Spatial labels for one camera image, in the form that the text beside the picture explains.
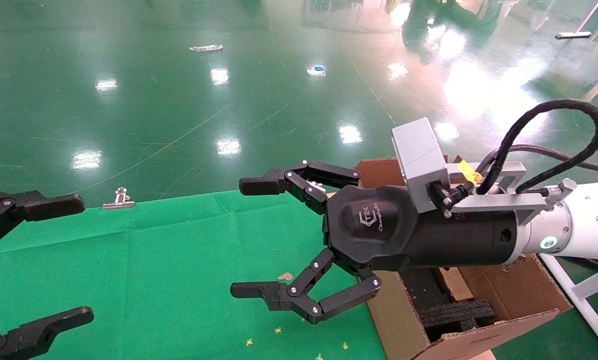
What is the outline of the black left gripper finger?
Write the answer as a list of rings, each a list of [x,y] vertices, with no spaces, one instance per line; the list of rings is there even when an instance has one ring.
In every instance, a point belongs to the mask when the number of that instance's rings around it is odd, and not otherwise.
[[[79,194],[45,197],[36,190],[14,194],[0,191],[0,240],[24,221],[67,217],[84,210],[84,200]]]
[[[46,354],[57,335],[93,320],[93,310],[89,306],[80,306],[0,333],[0,360],[30,360]]]

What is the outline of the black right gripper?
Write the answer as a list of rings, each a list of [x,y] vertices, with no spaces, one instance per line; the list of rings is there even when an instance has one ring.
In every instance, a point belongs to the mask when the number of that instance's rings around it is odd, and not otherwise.
[[[294,312],[316,325],[375,298],[382,280],[373,271],[501,265],[513,255],[517,219],[513,210],[454,214],[419,213],[405,186],[365,189],[361,173],[318,161],[269,169],[262,177],[240,178],[244,196],[289,193],[324,215],[327,248],[290,284],[234,282],[231,296],[260,298],[270,312]],[[331,198],[317,185],[341,189]],[[309,292],[338,264],[358,282],[320,301]]]

